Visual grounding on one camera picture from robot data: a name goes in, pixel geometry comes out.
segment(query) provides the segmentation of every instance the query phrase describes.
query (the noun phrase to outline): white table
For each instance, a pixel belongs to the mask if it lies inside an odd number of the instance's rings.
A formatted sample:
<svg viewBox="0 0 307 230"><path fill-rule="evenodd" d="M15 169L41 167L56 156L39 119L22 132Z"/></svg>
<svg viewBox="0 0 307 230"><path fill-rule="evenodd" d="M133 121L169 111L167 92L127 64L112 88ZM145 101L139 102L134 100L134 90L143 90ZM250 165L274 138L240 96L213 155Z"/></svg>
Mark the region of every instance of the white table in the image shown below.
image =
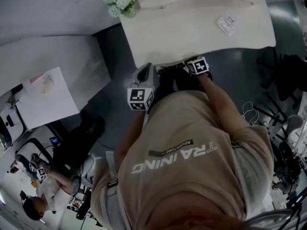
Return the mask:
<svg viewBox="0 0 307 230"><path fill-rule="evenodd" d="M134 18L120 18L138 68L219 49L263 48L276 43L265 0L141 0L140 6ZM225 35L216 23L227 10L238 21L232 36Z"/></svg>

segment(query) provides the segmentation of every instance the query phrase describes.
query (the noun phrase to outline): gray floor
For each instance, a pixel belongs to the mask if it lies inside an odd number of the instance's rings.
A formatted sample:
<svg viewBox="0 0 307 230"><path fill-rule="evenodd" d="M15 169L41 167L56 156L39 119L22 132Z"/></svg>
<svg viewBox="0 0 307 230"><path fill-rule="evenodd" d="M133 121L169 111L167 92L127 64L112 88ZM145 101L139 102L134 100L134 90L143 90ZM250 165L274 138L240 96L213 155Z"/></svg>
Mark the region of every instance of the gray floor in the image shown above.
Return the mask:
<svg viewBox="0 0 307 230"><path fill-rule="evenodd" d="M304 58L302 31L294 3L278 2L269 5L279 54L297 54ZM118 25L97 35L112 81L90 100L85 110L93 116L101 115L106 121L106 131L92 149L95 156L102 156L107 147L115 148L127 128L133 112L127 104L127 88L136 70L123 28ZM222 87L242 113L244 103L251 101L261 106L270 105L260 84L269 76L267 70L257 65L259 57L272 62L272 50L226 49L205 54L213 81ZM283 107L292 110L292 102L278 101L274 84L267 90ZM80 123L78 115L62 120L71 130Z"/></svg>

